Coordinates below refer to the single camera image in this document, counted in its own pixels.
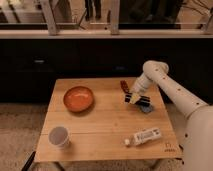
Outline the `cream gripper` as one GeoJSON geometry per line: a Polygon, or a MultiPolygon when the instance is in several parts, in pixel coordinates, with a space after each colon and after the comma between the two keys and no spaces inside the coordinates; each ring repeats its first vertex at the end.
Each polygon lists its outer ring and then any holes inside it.
{"type": "Polygon", "coordinates": [[[125,94],[125,102],[148,107],[150,105],[150,98],[142,96],[139,93],[125,94]]]}

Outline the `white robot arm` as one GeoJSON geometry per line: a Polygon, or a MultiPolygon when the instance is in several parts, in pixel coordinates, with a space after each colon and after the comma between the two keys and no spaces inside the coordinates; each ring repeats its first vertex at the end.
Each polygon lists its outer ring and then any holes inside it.
{"type": "Polygon", "coordinates": [[[156,83],[187,118],[182,171],[213,171],[213,105],[170,78],[168,72],[167,63],[146,61],[130,91],[142,95],[156,83]]]}

